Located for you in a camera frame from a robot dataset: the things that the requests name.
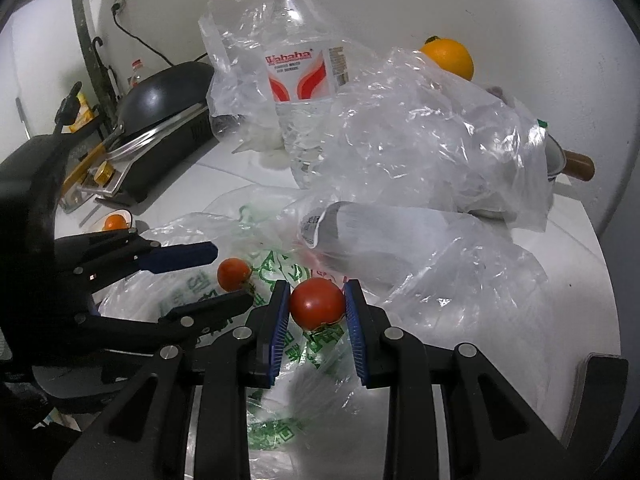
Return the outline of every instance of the white table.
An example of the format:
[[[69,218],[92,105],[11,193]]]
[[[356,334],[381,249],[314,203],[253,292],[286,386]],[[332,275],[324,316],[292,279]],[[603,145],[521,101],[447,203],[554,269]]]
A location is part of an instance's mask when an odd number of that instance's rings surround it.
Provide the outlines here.
[[[221,194],[252,183],[297,187],[284,153],[232,154],[234,147],[222,142],[192,155],[167,177],[159,196],[151,197],[146,208],[131,208],[134,218],[156,227],[186,213],[203,211]],[[71,215],[58,210],[56,236],[77,234],[109,211],[93,200]],[[554,187],[546,231],[514,229],[511,235],[536,256],[548,274],[557,320],[552,342],[556,358],[541,417],[560,436],[577,365],[592,352],[620,354],[609,273],[584,207],[564,175]]]

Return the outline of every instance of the tomato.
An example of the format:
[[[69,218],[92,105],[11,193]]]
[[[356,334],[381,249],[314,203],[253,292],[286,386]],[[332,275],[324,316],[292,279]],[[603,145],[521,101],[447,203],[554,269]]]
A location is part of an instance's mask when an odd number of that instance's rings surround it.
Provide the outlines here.
[[[223,290],[240,290],[251,276],[251,267],[240,258],[227,258],[218,267],[218,283]]]
[[[124,216],[115,214],[107,216],[107,219],[104,221],[103,231],[113,231],[116,229],[126,229],[129,225],[125,220]]]
[[[291,293],[291,317],[303,330],[316,330],[324,324],[336,323],[345,311],[340,288],[324,278],[309,278]]]

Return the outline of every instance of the electric cord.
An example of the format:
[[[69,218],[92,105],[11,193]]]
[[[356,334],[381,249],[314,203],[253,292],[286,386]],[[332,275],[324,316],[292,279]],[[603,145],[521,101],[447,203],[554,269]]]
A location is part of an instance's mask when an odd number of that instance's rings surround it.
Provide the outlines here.
[[[145,41],[141,40],[139,37],[137,37],[134,34],[131,34],[127,29],[125,29],[122,25],[120,25],[118,23],[118,20],[116,20],[116,13],[118,12],[118,10],[120,9],[120,4],[113,4],[113,7],[111,7],[111,15],[113,16],[113,23],[116,24],[116,27],[118,27],[122,32],[124,32],[127,36],[133,38],[134,40],[139,41],[140,43],[142,43],[144,46],[146,46],[151,52],[158,54],[158,56],[160,56],[162,59],[164,59],[166,61],[166,63],[169,66],[175,66],[171,61],[169,61],[169,59],[167,58],[167,56],[165,56],[162,52],[160,52],[159,50],[154,49],[151,45],[149,45],[148,43],[145,43]]]

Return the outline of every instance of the power socket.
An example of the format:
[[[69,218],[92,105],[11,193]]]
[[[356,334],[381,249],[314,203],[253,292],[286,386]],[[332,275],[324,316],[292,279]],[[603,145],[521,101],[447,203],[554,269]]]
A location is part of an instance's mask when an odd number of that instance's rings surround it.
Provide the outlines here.
[[[118,10],[116,10],[116,15],[118,15],[124,10],[127,5],[127,0],[114,0],[113,5],[120,5]]]

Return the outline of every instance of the metal rivet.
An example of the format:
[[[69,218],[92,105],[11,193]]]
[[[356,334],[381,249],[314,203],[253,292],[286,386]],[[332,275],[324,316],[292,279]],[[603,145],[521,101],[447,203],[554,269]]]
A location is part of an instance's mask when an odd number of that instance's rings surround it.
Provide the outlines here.
[[[178,355],[178,347],[174,345],[165,346],[160,350],[160,357],[162,359],[173,359]]]
[[[247,339],[248,337],[251,337],[252,333],[251,329],[247,326],[239,326],[233,331],[233,335],[236,339]]]
[[[462,343],[462,345],[458,347],[458,353],[463,357],[475,357],[478,349],[471,343]]]
[[[404,335],[404,332],[402,331],[401,328],[398,328],[397,326],[390,326],[385,330],[385,337],[387,339],[402,339],[403,335]]]

